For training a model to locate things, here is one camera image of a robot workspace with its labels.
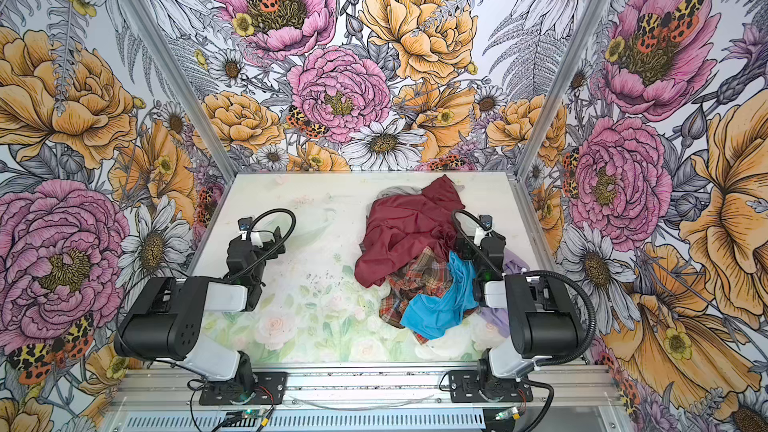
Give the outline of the red plaid flannel shirt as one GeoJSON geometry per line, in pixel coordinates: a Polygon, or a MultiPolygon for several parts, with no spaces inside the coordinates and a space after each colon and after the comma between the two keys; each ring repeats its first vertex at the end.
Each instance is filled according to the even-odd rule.
{"type": "MultiPolygon", "coordinates": [[[[390,287],[390,292],[381,300],[379,306],[379,317],[386,324],[398,329],[407,329],[400,324],[401,315],[408,300],[420,289],[421,281],[419,277],[422,272],[426,271],[426,266],[431,260],[448,261],[448,259],[444,261],[437,257],[432,249],[425,248],[417,258],[386,277],[386,283],[390,287]]],[[[422,342],[416,334],[414,336],[421,344],[428,342],[422,342]]]]}

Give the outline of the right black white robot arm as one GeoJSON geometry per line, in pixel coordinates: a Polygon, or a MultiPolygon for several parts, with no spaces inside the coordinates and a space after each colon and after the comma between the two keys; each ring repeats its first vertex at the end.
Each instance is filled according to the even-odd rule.
{"type": "Polygon", "coordinates": [[[571,297],[572,292],[581,296],[583,291],[558,273],[530,271],[495,232],[482,238],[459,238],[456,252],[474,266],[472,292],[480,310],[488,312],[507,336],[482,353],[474,378],[450,374],[452,400],[530,399],[530,386],[524,383],[530,373],[575,360],[594,336],[594,321],[581,322],[571,297]]]}

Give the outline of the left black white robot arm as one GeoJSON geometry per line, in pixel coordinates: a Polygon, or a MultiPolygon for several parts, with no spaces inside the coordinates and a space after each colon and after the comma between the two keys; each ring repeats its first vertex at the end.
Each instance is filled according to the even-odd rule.
{"type": "Polygon", "coordinates": [[[257,391],[247,353],[228,349],[202,332],[207,312],[252,312],[261,299],[266,262],[285,252],[279,228],[243,231],[227,249],[223,277],[193,276],[182,282],[155,277],[143,286],[119,324],[115,351],[142,361],[164,361],[229,388],[243,403],[257,391]]]}

